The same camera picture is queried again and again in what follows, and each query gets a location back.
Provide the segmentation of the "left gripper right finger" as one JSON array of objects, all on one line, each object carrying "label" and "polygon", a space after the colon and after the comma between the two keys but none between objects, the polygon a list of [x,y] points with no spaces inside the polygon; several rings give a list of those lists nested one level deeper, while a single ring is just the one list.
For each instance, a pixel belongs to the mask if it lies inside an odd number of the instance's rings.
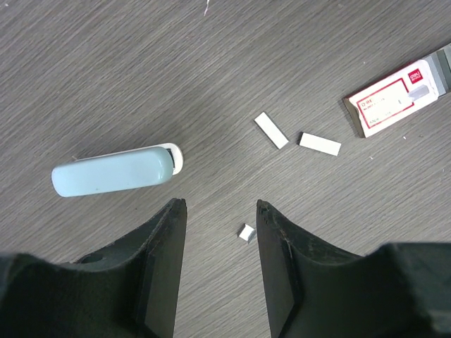
[{"label": "left gripper right finger", "polygon": [[449,337],[450,245],[387,243],[358,256],[257,202],[272,337]]}]

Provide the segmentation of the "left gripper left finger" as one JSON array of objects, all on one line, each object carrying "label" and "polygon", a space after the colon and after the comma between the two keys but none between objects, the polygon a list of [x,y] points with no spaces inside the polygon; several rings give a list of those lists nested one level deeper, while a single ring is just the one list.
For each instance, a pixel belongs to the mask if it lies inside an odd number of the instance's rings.
[{"label": "left gripper left finger", "polygon": [[74,263],[1,255],[2,337],[172,337],[187,206],[150,220]]}]

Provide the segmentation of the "light blue stapler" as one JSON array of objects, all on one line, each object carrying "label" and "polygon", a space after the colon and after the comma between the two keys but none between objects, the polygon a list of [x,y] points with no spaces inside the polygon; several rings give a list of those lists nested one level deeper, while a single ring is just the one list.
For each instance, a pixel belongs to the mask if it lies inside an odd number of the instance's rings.
[{"label": "light blue stapler", "polygon": [[164,143],[58,165],[51,181],[59,196],[89,196],[163,184],[183,164],[180,147]]}]

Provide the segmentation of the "long staple strip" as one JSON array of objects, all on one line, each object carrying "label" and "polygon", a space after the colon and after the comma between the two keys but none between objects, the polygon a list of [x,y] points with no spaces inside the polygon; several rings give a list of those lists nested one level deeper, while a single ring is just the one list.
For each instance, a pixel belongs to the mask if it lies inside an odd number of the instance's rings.
[{"label": "long staple strip", "polygon": [[332,156],[337,156],[341,147],[341,143],[339,142],[308,134],[306,132],[302,133],[299,145]]},{"label": "long staple strip", "polygon": [[254,121],[277,149],[282,149],[289,143],[288,138],[265,112],[260,113]]}]

